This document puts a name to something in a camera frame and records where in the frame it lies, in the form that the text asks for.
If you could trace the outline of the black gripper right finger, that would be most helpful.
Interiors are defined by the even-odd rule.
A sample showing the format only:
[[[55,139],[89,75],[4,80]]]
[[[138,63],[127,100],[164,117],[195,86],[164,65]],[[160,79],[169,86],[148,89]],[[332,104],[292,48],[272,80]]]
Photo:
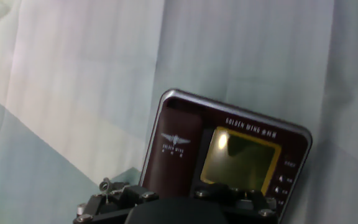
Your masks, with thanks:
[[[204,184],[195,187],[192,197],[217,206],[227,223],[278,224],[274,199],[258,190],[244,190],[226,184]]]

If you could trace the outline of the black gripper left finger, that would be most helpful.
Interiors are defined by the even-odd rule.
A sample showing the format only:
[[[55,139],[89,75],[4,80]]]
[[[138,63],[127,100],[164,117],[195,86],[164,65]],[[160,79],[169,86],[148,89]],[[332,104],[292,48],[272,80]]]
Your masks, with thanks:
[[[158,193],[139,185],[125,185],[108,193],[94,194],[87,203],[77,206],[72,224],[125,223],[136,206],[159,198]]]

